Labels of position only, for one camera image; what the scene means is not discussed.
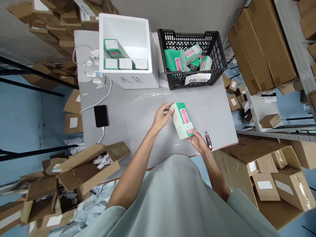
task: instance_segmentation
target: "black metal bar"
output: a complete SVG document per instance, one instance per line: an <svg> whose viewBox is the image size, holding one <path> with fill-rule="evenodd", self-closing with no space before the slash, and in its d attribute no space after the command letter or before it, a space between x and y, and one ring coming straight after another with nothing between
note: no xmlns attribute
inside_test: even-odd
<svg viewBox="0 0 316 237"><path fill-rule="evenodd" d="M0 70L0 76L9 76L9 75L24 75L24 74L32 74L30 72L26 72L20 69L3 69Z"/></svg>
<svg viewBox="0 0 316 237"><path fill-rule="evenodd" d="M313 119L314 117L303 117L303 118L287 118L286 120L301 120L301 119Z"/></svg>
<svg viewBox="0 0 316 237"><path fill-rule="evenodd" d="M75 86L75 85L70 84L70 83L68 83L68 82L64 82L64 81L62 81L62 80L59 80L58 78L52 77L52 76L47 75L47 74L45 74L45 73L43 73L43 72L37 71L37 70L35 70L35 69L33 69L33 68L27 67L27 66L22 65L22 64L19 64L19 63L16 63L16 62L14 62L14 61L11 61L11 60L6 59L6 58L1 57L1 56L0 56L0 62L5 63L5 64L8 64L8 65L13 66L13 67L16 67L16 68L19 68L19 69L21 69L21 70L23 70L23 71L30 72L31 74L35 74L35 75L41 76L41 77L46 78L46 79L48 79L48 80L51 80L51 81L53 81L53 82L57 82L57 83L59 83L59 84L68 86L68 87L70 87L70 88L78 89L78 90L79 90L79 87L78 87L78 86Z"/></svg>
<svg viewBox="0 0 316 237"><path fill-rule="evenodd" d="M16 153L16 154L0 156L0 162L18 159L18 158L27 157L27 156L40 155L40 154L46 154L46 153L60 151L60 150L66 150L68 148L77 147L77 146L78 145L60 146L60 147L43 149L43 150L35 150L35 151L28 151L28 152L23 152L23 153Z"/></svg>
<svg viewBox="0 0 316 237"><path fill-rule="evenodd" d="M52 92L52 91L45 90L45 89L42 89L42 88L29 86L29 85L26 85L26 84L23 84L23 83L19 83L19 82L15 82L15 81L4 79L2 77L0 77L0 82L7 83L7 84L10 84L10 85L14 85L14 86L18 86L18 87L23 87L23 88L34 90L34 91L39 91L39 92L44 92L44 93L47 93L47 94L52 94L52 95L56 95L56 96L60 96L60 97L65 97L65 95L57 93L57 92Z"/></svg>

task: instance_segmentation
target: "white foam box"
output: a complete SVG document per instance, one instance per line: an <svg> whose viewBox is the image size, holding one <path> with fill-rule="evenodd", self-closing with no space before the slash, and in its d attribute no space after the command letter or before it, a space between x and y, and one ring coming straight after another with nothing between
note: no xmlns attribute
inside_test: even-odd
<svg viewBox="0 0 316 237"><path fill-rule="evenodd" d="M147 59L148 70L106 70L104 39L117 39L129 57ZM105 14L99 15L100 72L124 89L159 88L157 51L147 19Z"/></svg>

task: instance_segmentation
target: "gray table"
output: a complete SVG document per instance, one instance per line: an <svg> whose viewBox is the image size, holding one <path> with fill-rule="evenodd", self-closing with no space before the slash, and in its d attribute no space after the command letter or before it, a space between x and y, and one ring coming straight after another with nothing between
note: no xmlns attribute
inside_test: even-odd
<svg viewBox="0 0 316 237"><path fill-rule="evenodd" d="M76 47L81 45L98 47L98 32L75 31ZM91 49L78 47L77 62L85 63ZM158 67L161 74L161 53L158 53ZM78 65L78 80L81 97L81 107L86 108L103 98L109 90L106 86L97 86L88 78ZM238 142L233 118L230 112L223 80L220 78L214 86L180 90L158 89L125 90L113 82L108 98L100 105L107 105L110 125L105 128L102 144L108 145L124 141L131 154L120 161L121 169L108 177L107 180L122 175L132 156L141 144L144 136L152 125L156 110L161 104L168 102L185 102L194 127L204 133L207 131L213 144L213 149L219 149ZM95 126L94 110L82 113L85 146L97 143L102 136L102 129ZM172 154L192 156L198 152L186 140L179 140L173 122L170 120L159 133L149 158L147 168L155 167Z"/></svg>

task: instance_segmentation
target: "pink product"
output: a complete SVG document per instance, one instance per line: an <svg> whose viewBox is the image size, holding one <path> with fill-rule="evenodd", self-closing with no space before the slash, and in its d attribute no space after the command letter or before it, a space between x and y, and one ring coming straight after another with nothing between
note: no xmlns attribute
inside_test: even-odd
<svg viewBox="0 0 316 237"><path fill-rule="evenodd" d="M184 123L185 123L185 124L186 124L186 123L190 123L191 120L190 120L190 117L189 117L189 115L188 115L187 110L186 110L186 109L180 109L180 111L181 111L181 115L182 115L182 118L183 118ZM190 133L190 134L193 133L193 128L190 129L190 130L188 130L188 133Z"/></svg>

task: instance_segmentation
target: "plastic basket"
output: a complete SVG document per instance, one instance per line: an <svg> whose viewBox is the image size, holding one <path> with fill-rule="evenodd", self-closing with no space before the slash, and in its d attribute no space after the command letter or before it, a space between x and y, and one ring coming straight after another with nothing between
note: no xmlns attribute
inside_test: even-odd
<svg viewBox="0 0 316 237"><path fill-rule="evenodd" d="M204 34L186 34L186 33L175 33L173 30L158 29L158 38L162 56L162 62L164 70L167 75L169 89L180 89L180 88L191 88L201 86L212 86L219 79L222 73L227 69L227 63L224 55L224 50L218 31L205 31ZM195 44L199 44L202 48L202 55L209 56L212 62L212 70L209 71L170 71L167 68L165 49L174 48L175 50L192 47ZM210 80L206 82L191 82L184 85L185 78L187 76L197 73L211 73Z"/></svg>

